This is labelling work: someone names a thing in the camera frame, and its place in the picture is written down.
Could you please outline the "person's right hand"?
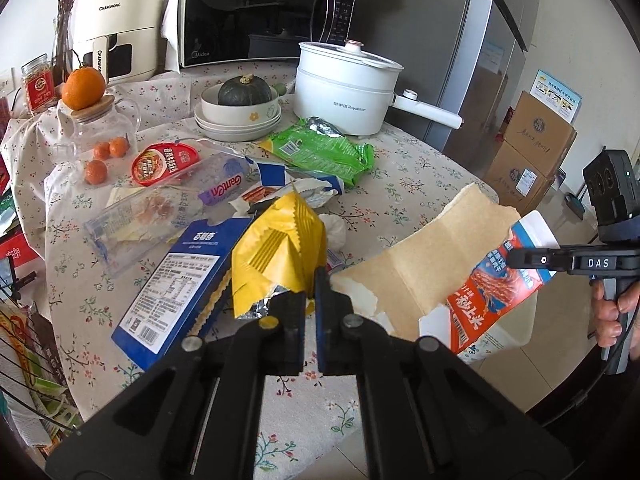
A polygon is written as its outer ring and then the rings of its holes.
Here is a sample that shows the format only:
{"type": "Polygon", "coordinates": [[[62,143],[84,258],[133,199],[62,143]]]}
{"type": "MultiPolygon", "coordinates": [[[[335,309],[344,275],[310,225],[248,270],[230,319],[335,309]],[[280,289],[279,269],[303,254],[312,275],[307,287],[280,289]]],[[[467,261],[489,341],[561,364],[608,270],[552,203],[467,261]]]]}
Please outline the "person's right hand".
{"type": "Polygon", "coordinates": [[[602,349],[610,348],[623,336],[625,329],[618,317],[631,312],[639,304],[640,287],[635,282],[616,301],[604,298],[604,286],[600,280],[591,283],[591,310],[596,341],[602,349]]]}

